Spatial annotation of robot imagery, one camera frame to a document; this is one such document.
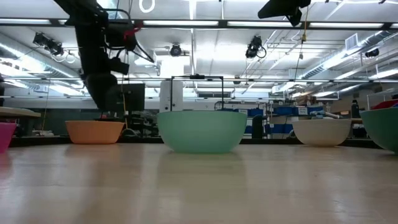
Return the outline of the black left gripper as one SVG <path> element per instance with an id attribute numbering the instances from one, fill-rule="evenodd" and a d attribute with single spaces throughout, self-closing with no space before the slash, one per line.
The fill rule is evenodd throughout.
<path id="1" fill-rule="evenodd" d="M 94 73 L 84 74 L 83 81 L 97 108 L 105 110 L 107 92 L 118 84 L 117 78 L 110 73 Z"/>

